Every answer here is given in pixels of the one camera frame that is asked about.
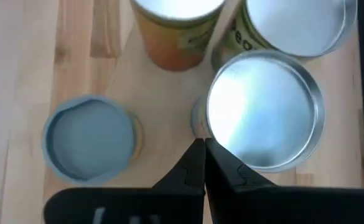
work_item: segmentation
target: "orange cylindrical container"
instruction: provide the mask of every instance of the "orange cylindrical container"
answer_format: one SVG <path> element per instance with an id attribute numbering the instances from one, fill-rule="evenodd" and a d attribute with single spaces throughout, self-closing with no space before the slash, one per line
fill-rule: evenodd
<path id="1" fill-rule="evenodd" d="M 183 71 L 204 58 L 224 0 L 131 0 L 149 58 Z"/>

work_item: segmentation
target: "cylindrical container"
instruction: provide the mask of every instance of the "cylindrical container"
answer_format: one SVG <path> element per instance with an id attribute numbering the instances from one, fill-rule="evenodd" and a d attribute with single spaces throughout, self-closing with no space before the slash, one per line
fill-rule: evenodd
<path id="1" fill-rule="evenodd" d="M 241 0 L 234 19 L 212 52 L 218 70 L 253 49 L 274 49 L 314 58 L 342 45 L 357 16 L 357 0 Z"/>
<path id="2" fill-rule="evenodd" d="M 181 71 L 198 65 L 224 0 L 131 0 L 149 58 Z"/>
<path id="3" fill-rule="evenodd" d="M 230 60 L 192 110 L 196 137 L 215 138 L 262 172 L 282 172 L 306 160 L 324 124 L 315 80 L 296 59 L 275 50 L 244 52 Z"/>
<path id="4" fill-rule="evenodd" d="M 84 96 L 60 105 L 47 120 L 42 149 L 49 167 L 74 184 L 102 184 L 135 159 L 140 121 L 111 100 Z"/>

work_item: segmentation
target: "light blue lid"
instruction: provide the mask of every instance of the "light blue lid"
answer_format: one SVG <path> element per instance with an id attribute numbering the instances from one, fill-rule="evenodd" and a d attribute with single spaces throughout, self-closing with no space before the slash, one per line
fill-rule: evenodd
<path id="1" fill-rule="evenodd" d="M 127 168 L 135 146 L 133 122 L 102 96 L 88 95 L 60 105 L 47 120 L 44 157 L 61 178 L 102 184 Z"/>

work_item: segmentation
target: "round lid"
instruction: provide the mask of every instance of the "round lid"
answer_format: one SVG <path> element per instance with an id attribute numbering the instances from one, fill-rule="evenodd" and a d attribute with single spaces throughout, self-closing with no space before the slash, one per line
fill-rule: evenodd
<path id="1" fill-rule="evenodd" d="M 253 25 L 271 45 L 305 57 L 326 53 L 350 27 L 346 16 L 355 17 L 346 15 L 345 0 L 246 0 L 246 5 Z"/>
<path id="2" fill-rule="evenodd" d="M 59 106 L 48 119 L 44 156 L 55 173 L 79 184 L 100 184 L 128 165 L 133 124 L 124 109 L 100 96 Z"/>
<path id="3" fill-rule="evenodd" d="M 207 101 L 208 124 L 219 144 L 248 166 L 268 172 L 290 169 L 300 154 L 312 153 L 324 113 L 310 74 L 273 50 L 246 52 L 228 62 Z"/>
<path id="4" fill-rule="evenodd" d="M 225 0 L 135 0 L 143 9 L 165 19 L 201 19 L 217 10 Z"/>

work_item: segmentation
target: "wooden surface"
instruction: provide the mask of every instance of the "wooden surface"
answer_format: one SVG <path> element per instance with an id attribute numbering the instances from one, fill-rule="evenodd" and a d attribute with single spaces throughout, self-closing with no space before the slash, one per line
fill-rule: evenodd
<path id="1" fill-rule="evenodd" d="M 227 2 L 210 46 L 235 5 Z M 325 96 L 323 141 L 303 165 L 265 176 L 283 185 L 364 187 L 357 30 L 340 50 L 306 67 Z M 0 223 L 41 223 L 45 201 L 70 187 L 46 168 L 40 149 L 45 119 L 59 103 L 95 93 L 136 113 L 145 147 L 105 186 L 150 187 L 192 142 L 190 109 L 213 75 L 208 56 L 182 73 L 150 62 L 127 1 L 1 0 Z"/>

